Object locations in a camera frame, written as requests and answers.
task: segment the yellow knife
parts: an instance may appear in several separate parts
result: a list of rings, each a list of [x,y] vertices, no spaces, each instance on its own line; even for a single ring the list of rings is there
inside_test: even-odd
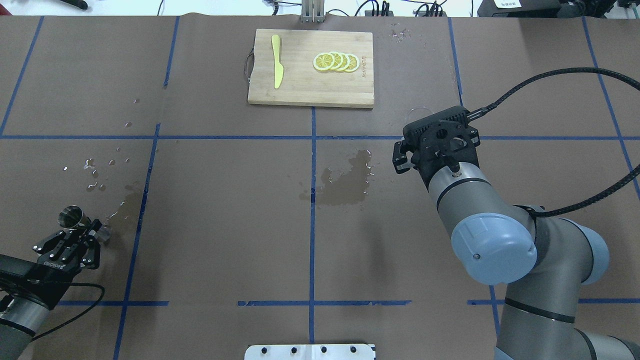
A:
[[[271,36],[271,45],[273,46],[273,63],[275,64],[273,87],[279,88],[280,84],[282,84],[282,76],[284,75],[284,67],[280,63],[280,35]]]

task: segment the yellow lemon slice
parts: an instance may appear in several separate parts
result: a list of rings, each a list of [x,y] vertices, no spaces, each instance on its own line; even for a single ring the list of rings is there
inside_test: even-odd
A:
[[[314,58],[314,68],[319,71],[327,71],[335,63],[335,58],[331,53],[319,53]]]
[[[333,55],[333,58],[335,58],[335,63],[333,63],[331,70],[336,70],[338,68],[341,68],[344,65],[344,62],[346,61],[346,59],[345,57],[342,56],[342,54],[344,53],[339,53],[337,51],[331,52],[331,55]]]
[[[345,56],[349,59],[349,66],[344,69],[344,72],[354,72],[358,70],[360,67],[360,58],[354,54],[345,54]]]
[[[342,64],[341,67],[335,69],[336,71],[345,71],[348,67],[349,64],[351,63],[351,61],[349,60],[349,56],[347,56],[347,54],[345,53],[340,53],[340,56],[344,58],[344,64]]]

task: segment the cutting board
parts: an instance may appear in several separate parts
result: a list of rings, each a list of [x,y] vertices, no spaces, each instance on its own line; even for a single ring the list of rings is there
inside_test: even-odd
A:
[[[274,88],[271,36],[280,35],[280,63],[284,77]],[[373,34],[347,31],[258,29],[253,48],[255,63],[249,84],[250,104],[373,108]],[[319,53],[339,51],[360,58],[352,73],[314,68]]]

